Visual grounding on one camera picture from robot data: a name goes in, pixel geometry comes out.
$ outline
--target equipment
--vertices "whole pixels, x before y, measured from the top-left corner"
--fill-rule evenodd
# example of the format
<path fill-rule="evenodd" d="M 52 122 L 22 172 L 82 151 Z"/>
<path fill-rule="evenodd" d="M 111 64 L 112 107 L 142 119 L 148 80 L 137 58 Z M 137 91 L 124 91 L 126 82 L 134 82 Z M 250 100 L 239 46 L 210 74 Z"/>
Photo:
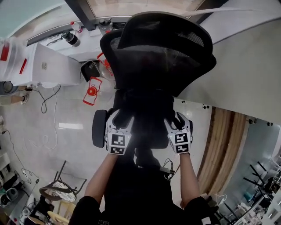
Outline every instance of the equipment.
<path fill-rule="evenodd" d="M 96 111 L 93 144 L 103 148 L 106 141 L 111 152 L 125 141 L 123 150 L 114 151 L 122 155 L 128 145 L 164 149 L 170 141 L 175 152 L 188 152 L 192 122 L 175 117 L 173 97 L 216 65 L 209 34 L 184 17 L 145 12 L 132 16 L 123 30 L 105 34 L 100 44 L 117 91 L 112 109 Z M 117 134 L 122 137 L 113 140 Z"/>

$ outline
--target tile floor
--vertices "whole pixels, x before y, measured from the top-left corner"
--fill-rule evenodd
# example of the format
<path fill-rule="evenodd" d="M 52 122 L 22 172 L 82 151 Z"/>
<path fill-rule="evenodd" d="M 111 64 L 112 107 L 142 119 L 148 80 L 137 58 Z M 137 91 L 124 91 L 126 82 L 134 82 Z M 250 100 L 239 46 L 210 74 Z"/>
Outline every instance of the tile floor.
<path fill-rule="evenodd" d="M 105 149 L 99 149 L 92 143 L 91 129 L 92 121 L 97 109 L 110 109 L 113 105 L 114 97 L 108 102 L 100 102 L 95 106 L 83 103 L 86 83 L 83 81 L 78 86 L 61 87 L 57 94 L 57 106 L 55 112 L 55 129 L 58 134 L 58 144 L 56 144 L 54 130 L 54 106 L 56 97 L 47 101 L 47 112 L 41 113 L 42 98 L 39 93 L 32 91 L 30 99 L 26 105 L 11 105 L 0 107 L 0 115 L 4 117 L 5 128 L 10 131 L 11 139 L 15 144 L 15 151 L 27 170 L 33 171 L 40 182 L 33 190 L 33 194 L 39 197 L 39 188 L 53 181 L 56 171 L 67 161 L 63 179 L 71 186 L 79 186 L 82 179 L 91 179 L 102 160 L 107 155 Z M 44 97 L 53 94 L 52 89 L 38 88 Z M 194 102 L 184 102 L 175 99 L 174 109 L 193 121 L 194 139 L 191 148 L 191 159 L 194 170 L 197 173 L 205 150 L 206 139 L 209 131 L 211 117 L 210 109 L 203 109 L 202 104 Z M 7 152 L 12 167 L 19 172 L 23 180 L 26 180 L 21 173 L 21 164 L 13 152 L 8 134 L 0 136 L 2 153 Z M 177 168 L 179 156 L 174 154 L 172 149 L 155 149 L 154 156 L 164 163 L 166 158 L 170 158 Z M 36 178 L 30 177 L 32 184 L 27 184 L 31 191 Z M 177 173 L 171 182 L 173 200 L 180 202 L 180 173 Z M 78 199 L 84 194 L 86 185 L 78 195 Z"/>

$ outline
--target forearm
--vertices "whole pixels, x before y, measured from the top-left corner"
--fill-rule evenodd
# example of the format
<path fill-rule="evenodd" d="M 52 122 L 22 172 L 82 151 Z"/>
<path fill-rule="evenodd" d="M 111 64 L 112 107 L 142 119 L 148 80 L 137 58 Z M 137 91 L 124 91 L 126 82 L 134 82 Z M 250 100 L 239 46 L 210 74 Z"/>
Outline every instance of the forearm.
<path fill-rule="evenodd" d="M 93 197 L 101 203 L 107 182 L 118 156 L 108 154 L 86 187 L 85 196 Z"/>
<path fill-rule="evenodd" d="M 194 198 L 200 197 L 199 185 L 189 154 L 180 155 L 180 192 L 184 207 Z"/>

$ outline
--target glass panel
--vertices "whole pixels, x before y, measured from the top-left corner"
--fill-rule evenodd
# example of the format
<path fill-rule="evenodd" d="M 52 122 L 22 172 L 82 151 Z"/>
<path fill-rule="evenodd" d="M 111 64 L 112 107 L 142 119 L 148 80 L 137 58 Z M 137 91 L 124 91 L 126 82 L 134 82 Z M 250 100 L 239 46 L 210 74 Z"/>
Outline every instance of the glass panel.
<path fill-rule="evenodd" d="M 61 16 L 61 13 L 65 15 L 68 10 L 67 14 L 74 15 L 70 8 L 68 7 L 69 9 L 67 9 L 67 7 L 68 5 L 64 0 L 0 0 L 0 21 L 2 22 L 0 25 L 0 37 L 14 35 L 20 28 L 35 21 L 42 15 L 47 15 L 48 12 L 53 12 L 52 17 L 47 16 L 44 20 L 41 19 L 40 23 L 43 23 L 41 26 L 45 26 L 44 31 L 46 31 L 50 29 L 50 22 L 55 22 L 56 24 L 52 25 L 51 28 L 56 27 L 57 23 L 60 23 L 58 17 Z"/>
<path fill-rule="evenodd" d="M 178 15 L 193 11 L 203 0 L 88 0 L 96 17 L 128 16 L 147 11 L 165 11 Z"/>

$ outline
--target shoe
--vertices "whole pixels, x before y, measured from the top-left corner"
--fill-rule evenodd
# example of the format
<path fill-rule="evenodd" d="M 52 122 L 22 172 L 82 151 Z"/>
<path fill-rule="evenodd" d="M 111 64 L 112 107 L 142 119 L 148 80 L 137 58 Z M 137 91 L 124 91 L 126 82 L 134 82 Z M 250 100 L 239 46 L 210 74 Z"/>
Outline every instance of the shoe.
<path fill-rule="evenodd" d="M 27 103 L 28 99 L 29 99 L 29 94 L 26 94 L 25 96 L 23 96 L 23 101 L 21 101 L 21 105 L 24 105 L 25 103 Z"/>

